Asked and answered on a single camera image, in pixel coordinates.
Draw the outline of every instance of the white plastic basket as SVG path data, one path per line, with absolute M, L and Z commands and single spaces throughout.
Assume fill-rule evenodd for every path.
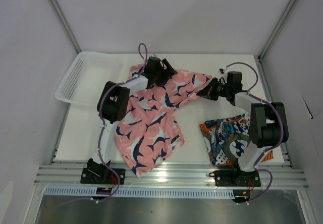
M 96 106 L 107 81 L 116 81 L 121 64 L 105 53 L 83 51 L 77 55 L 55 92 L 64 102 Z

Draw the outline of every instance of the white wall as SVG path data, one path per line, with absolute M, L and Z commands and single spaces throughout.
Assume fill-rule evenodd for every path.
M 58 0 L 83 50 L 259 54 L 288 0 Z
M 76 54 L 47 0 L 0 0 L 0 38 L 0 191 L 13 181 L 3 223 L 14 224 L 53 148 L 66 109 L 53 93 Z
M 304 169 L 316 211 L 323 218 L 323 0 L 300 0 L 264 59 L 274 99 L 285 104 L 289 151 Z M 310 120 L 305 99 L 314 119 Z

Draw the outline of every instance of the clothing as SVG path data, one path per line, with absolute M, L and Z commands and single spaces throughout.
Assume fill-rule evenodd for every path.
M 142 65 L 133 66 L 131 74 Z M 183 146 L 174 111 L 196 100 L 212 76 L 177 70 L 163 86 L 151 86 L 131 95 L 126 116 L 119 122 L 115 141 L 130 169 L 142 177 Z
M 200 129 L 213 165 L 233 165 L 249 145 L 250 116 L 248 114 L 206 121 Z M 264 160 L 273 158 L 269 152 Z

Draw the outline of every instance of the white cable clip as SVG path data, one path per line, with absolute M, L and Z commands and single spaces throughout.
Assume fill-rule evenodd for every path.
M 226 70 L 227 70 L 227 67 L 226 67 L 226 66 L 224 66 L 224 67 L 222 67 L 222 68 L 218 71 L 218 73 L 219 73 L 219 74 L 221 74 L 221 75 L 223 75 L 223 74 L 225 74 L 225 73 L 226 73 Z

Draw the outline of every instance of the white table surface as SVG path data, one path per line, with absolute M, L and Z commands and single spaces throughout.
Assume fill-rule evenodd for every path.
M 138 54 L 112 54 L 112 56 L 117 57 L 122 63 L 118 82 L 127 79 L 132 65 L 143 63 Z M 219 68 L 233 62 L 244 62 L 257 70 L 253 55 L 158 54 L 157 57 L 166 58 L 175 69 L 190 70 L 209 74 L 213 77 L 219 77 Z M 253 72 L 246 66 L 234 65 L 230 67 L 230 71 L 242 72 L 243 89 L 248 89 L 255 81 Z M 265 98 L 260 81 L 252 89 L 252 93 Z M 177 109 L 175 118 L 182 130 L 185 144 L 165 162 L 210 164 L 199 124 L 207 120 L 229 118 L 242 113 L 244 113 L 244 110 L 232 106 L 224 98 L 219 98 L 218 101 L 199 98 Z M 101 121 L 95 107 L 71 105 L 55 159 L 59 161 L 89 160 L 97 146 L 100 126 Z M 281 165 L 284 163 L 280 148 L 274 149 L 273 155 L 273 159 L 261 164 Z M 112 146 L 112 156 L 112 161 L 124 161 L 115 143 Z

